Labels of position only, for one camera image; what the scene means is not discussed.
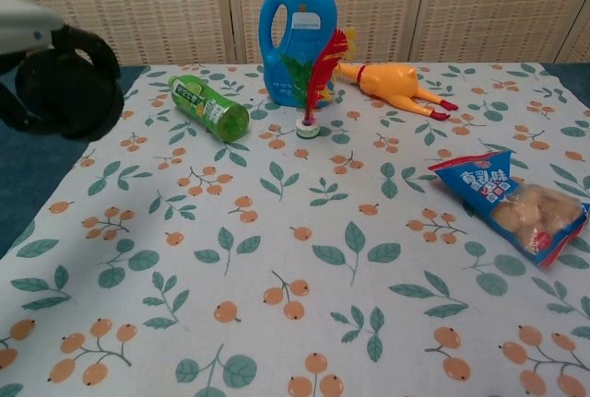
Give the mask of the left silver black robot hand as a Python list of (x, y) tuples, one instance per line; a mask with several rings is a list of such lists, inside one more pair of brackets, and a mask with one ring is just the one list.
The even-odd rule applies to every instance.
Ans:
[(120, 65), (97, 34), (70, 26), (48, 7), (1, 0), (1, 119), (16, 131), (94, 142), (124, 107)]

